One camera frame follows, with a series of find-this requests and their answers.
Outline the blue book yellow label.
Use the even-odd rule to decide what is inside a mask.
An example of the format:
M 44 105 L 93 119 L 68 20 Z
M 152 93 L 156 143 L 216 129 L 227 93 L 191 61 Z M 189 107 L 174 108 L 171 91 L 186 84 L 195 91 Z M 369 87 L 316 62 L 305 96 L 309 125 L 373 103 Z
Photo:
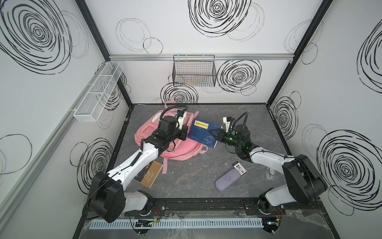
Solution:
M 194 119 L 190 131 L 188 133 L 188 138 L 202 143 L 208 147 L 215 148 L 217 144 L 217 140 L 214 136 L 217 136 L 217 132 L 210 133 L 212 129 L 221 129 L 222 126 L 210 123 L 207 121 L 203 121 L 200 119 Z

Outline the pink student backpack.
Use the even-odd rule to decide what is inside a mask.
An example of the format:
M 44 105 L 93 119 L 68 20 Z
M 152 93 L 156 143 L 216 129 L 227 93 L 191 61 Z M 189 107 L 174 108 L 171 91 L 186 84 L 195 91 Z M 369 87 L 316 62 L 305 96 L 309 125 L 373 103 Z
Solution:
M 135 142 L 140 145 L 143 139 L 149 137 L 159 126 L 160 115 L 162 110 L 158 111 L 153 115 L 146 123 L 144 123 L 135 133 Z M 168 161 L 177 160 L 184 161 L 188 160 L 198 154 L 204 154 L 208 151 L 208 147 L 200 142 L 194 141 L 190 138 L 186 140 L 175 139 L 169 144 L 169 148 L 163 153 L 159 154 L 163 158 L 163 174 L 167 173 Z

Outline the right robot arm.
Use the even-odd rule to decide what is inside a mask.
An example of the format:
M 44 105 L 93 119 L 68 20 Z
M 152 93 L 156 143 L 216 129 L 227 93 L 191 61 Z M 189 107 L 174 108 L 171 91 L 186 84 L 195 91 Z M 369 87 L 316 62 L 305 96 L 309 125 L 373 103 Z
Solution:
M 250 131 L 242 124 L 236 128 L 234 134 L 222 128 L 210 129 L 209 133 L 217 141 L 234 146 L 235 154 L 240 159 L 261 164 L 285 177 L 286 185 L 272 188 L 259 196 L 258 207 L 265 215 L 271 214 L 282 204 L 314 204 L 328 189 L 322 175 L 306 155 L 291 156 L 266 150 L 251 141 Z

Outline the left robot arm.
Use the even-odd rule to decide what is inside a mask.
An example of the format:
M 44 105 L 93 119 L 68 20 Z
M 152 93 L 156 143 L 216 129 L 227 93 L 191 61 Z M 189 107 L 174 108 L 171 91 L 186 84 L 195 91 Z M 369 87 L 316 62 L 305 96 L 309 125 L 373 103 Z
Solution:
M 84 210 L 89 209 L 106 222 L 115 221 L 121 214 L 137 211 L 148 215 L 152 208 L 152 197 L 142 190 L 126 193 L 125 189 L 134 177 L 150 162 L 166 151 L 177 139 L 186 140 L 188 127 L 183 124 L 186 113 L 161 116 L 158 128 L 140 148 L 126 161 L 107 173 L 99 172 L 92 180 Z

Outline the small black white card box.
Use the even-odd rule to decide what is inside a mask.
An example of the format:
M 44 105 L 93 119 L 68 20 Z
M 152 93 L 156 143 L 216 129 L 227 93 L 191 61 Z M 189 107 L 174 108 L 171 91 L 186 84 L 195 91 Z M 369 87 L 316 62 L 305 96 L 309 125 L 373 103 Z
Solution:
M 236 169 L 240 173 L 241 176 L 247 172 L 247 170 L 243 167 L 243 165 L 239 161 L 232 163 L 232 166 L 234 169 Z

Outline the purple glasses case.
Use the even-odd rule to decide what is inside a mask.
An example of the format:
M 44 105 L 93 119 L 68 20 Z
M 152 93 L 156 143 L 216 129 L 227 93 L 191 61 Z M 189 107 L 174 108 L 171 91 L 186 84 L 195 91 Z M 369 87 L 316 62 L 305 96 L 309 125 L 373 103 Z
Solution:
M 236 181 L 238 181 L 241 177 L 241 174 L 236 169 L 231 169 L 223 176 L 215 182 L 215 187 L 219 192 L 223 192 L 227 190 L 230 186 L 232 186 Z

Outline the brown book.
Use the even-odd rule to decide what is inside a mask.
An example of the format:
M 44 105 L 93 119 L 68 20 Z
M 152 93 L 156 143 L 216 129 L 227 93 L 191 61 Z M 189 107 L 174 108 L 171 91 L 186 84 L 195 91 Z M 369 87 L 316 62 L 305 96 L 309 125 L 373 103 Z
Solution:
M 161 173 L 162 168 L 162 163 L 152 161 L 144 166 L 144 168 L 133 178 L 133 181 L 143 185 L 146 188 L 151 188 L 156 178 Z

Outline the aluminium wall rail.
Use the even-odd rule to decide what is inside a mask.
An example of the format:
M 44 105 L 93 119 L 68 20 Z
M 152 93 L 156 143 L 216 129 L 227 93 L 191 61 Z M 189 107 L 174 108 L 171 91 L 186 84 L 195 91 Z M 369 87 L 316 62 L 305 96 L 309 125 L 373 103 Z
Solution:
M 115 54 L 112 61 L 206 61 L 206 60 L 287 60 L 292 61 L 292 53 L 225 53 L 225 54 Z

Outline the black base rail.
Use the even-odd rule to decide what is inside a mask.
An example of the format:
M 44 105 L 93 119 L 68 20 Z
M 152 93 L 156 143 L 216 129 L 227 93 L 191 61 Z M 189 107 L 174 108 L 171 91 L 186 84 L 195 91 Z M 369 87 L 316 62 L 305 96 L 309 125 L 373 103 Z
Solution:
M 85 205 L 108 222 L 115 221 L 120 215 L 164 216 L 166 212 L 178 211 L 230 211 L 244 210 L 247 215 L 269 215 L 276 211 L 276 206 L 265 202 L 264 198 L 181 198 L 181 199 L 152 199 L 149 198 L 143 208 L 128 209 L 127 200 L 116 201 L 91 200 Z

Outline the clear acrylic wall shelf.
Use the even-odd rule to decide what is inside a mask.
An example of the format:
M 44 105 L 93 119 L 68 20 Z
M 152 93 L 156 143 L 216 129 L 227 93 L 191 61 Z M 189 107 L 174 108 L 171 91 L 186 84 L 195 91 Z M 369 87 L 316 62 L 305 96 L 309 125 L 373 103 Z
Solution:
M 90 84 L 86 95 L 74 111 L 73 116 L 76 120 L 79 122 L 99 120 L 123 69 L 122 63 L 118 61 L 109 61 L 100 65 L 95 73 L 95 80 Z

